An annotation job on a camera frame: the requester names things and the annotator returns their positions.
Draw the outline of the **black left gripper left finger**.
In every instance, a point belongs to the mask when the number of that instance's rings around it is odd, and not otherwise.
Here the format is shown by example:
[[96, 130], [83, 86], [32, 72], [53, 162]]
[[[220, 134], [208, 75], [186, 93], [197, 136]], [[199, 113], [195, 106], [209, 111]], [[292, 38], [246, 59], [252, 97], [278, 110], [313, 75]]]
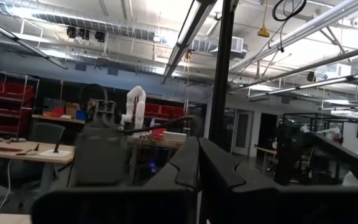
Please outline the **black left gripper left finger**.
[[189, 137], [141, 187], [78, 187], [45, 194], [32, 224], [195, 224], [199, 142]]

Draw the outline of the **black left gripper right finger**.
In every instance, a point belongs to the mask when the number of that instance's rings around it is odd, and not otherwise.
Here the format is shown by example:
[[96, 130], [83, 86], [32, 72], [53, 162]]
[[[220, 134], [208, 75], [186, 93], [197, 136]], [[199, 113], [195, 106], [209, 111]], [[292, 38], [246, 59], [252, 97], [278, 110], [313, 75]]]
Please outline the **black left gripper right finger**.
[[[305, 136], [358, 178], [358, 154], [322, 136]], [[358, 187], [284, 187], [251, 169], [206, 138], [200, 142], [200, 177], [211, 224], [358, 224]]]

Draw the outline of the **white box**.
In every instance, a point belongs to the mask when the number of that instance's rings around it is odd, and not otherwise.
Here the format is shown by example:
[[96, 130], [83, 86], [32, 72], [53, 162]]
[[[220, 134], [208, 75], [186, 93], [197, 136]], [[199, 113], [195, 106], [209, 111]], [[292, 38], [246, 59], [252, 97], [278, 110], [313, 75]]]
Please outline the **white box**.
[[174, 142], [185, 142], [187, 139], [187, 134], [185, 133], [175, 133], [175, 132], [163, 132], [163, 139], [165, 141], [174, 141]]

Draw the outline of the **grey door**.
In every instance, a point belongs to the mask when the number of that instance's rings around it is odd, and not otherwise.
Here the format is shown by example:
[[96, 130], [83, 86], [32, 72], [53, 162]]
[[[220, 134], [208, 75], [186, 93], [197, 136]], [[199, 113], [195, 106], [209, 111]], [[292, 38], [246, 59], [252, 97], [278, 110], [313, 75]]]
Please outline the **grey door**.
[[231, 152], [248, 156], [252, 132], [253, 112], [236, 110], [232, 135]]

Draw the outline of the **cardboard box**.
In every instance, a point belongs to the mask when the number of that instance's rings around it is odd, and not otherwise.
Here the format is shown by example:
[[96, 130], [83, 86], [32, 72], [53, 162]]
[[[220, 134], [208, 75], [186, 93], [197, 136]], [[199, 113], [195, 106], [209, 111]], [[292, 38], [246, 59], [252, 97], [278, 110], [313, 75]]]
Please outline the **cardboard box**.
[[76, 118], [76, 112], [78, 109], [79, 109], [78, 103], [71, 103], [71, 102], [65, 103], [65, 114], [70, 116], [72, 119]]

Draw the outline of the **grey office chair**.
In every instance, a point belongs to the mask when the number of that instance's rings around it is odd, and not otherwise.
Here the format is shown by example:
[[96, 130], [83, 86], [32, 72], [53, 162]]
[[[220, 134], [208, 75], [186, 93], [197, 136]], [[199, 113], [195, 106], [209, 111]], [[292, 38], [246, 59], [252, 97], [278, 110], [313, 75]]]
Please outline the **grey office chair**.
[[55, 144], [60, 142], [64, 126], [52, 123], [36, 123], [32, 127], [29, 141]]

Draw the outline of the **white ceiling air unit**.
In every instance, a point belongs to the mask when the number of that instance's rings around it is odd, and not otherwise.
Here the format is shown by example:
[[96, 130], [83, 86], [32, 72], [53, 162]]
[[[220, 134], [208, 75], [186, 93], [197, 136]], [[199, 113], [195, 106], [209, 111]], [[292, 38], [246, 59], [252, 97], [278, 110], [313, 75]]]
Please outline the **white ceiling air unit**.
[[314, 71], [316, 81], [327, 80], [337, 77], [344, 77], [351, 74], [351, 66], [341, 63], [323, 65]]

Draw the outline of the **light wooden table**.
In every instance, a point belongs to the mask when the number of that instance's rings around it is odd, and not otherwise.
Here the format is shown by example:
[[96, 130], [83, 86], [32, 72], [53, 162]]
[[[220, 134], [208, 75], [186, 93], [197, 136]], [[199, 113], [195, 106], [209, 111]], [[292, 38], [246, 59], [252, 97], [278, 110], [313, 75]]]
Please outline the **light wooden table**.
[[55, 165], [66, 165], [73, 160], [74, 146], [59, 145], [58, 152], [53, 152], [56, 144], [44, 142], [0, 142], [0, 158], [43, 162], [44, 168], [40, 183], [40, 193], [46, 194], [51, 186]]

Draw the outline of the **long ceiling light strip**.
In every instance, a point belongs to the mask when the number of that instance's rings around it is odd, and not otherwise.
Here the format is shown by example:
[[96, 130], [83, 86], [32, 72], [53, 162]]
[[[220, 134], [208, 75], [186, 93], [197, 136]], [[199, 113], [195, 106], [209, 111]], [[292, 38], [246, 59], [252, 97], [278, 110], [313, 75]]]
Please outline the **long ceiling light strip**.
[[190, 8], [180, 29], [177, 42], [166, 63], [161, 83], [164, 84], [175, 71], [178, 63], [185, 54], [189, 45], [203, 26], [209, 13], [218, 0], [192, 0]]

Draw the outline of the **yellow ceiling pendant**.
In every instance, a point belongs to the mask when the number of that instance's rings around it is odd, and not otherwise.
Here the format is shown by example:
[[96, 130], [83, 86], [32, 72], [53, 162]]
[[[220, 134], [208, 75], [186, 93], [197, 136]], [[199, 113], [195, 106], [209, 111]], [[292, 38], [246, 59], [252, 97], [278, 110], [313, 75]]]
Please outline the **yellow ceiling pendant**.
[[262, 25], [261, 25], [261, 28], [259, 29], [259, 31], [257, 32], [257, 35], [261, 36], [261, 37], [270, 37], [270, 33], [268, 32], [268, 30], [267, 30], [267, 28], [265, 26], [268, 2], [269, 2], [269, 0], [264, 0], [264, 15], [263, 15], [263, 18], [262, 18]]

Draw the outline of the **metal rack with red bins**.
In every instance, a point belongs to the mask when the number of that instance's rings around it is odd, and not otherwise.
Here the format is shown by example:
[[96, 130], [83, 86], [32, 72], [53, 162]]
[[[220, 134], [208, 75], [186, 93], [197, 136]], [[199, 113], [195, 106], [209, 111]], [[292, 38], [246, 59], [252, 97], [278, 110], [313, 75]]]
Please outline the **metal rack with red bins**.
[[30, 75], [0, 73], [0, 137], [26, 137], [40, 79]]

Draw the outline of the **black metal rig frame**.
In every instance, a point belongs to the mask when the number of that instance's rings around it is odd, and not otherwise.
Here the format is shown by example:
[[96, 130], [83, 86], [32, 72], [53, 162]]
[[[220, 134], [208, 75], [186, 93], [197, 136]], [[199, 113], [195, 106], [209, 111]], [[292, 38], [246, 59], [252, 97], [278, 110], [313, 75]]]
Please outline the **black metal rig frame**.
[[[221, 24], [221, 37], [219, 41], [218, 59], [216, 62], [216, 75], [214, 79], [213, 97], [211, 105], [211, 117], [209, 123], [209, 135], [208, 139], [217, 144], [222, 145], [224, 139], [220, 136], [223, 130], [223, 114], [226, 105], [226, 93], [227, 93], [227, 79], [229, 75], [229, 54], [228, 48], [225, 44], [230, 44], [231, 39], [229, 34], [232, 32], [234, 24], [234, 15], [239, 4], [239, 0], [224, 0], [223, 1], [223, 13], [222, 13], [222, 24]], [[265, 54], [270, 54], [277, 51], [278, 46], [285, 47], [293, 44], [300, 39], [322, 29], [342, 18], [358, 11], [358, 0], [345, 0], [340, 4], [334, 6], [330, 10], [326, 11], [322, 15], [314, 18], [312, 21], [304, 24], [297, 28], [293, 32], [286, 35], [281, 41], [272, 45], [271, 48], [261, 48], [260, 52], [254, 55], [250, 60], [246, 60], [246, 63], [252, 64], [254, 61], [260, 60], [265, 57]]]

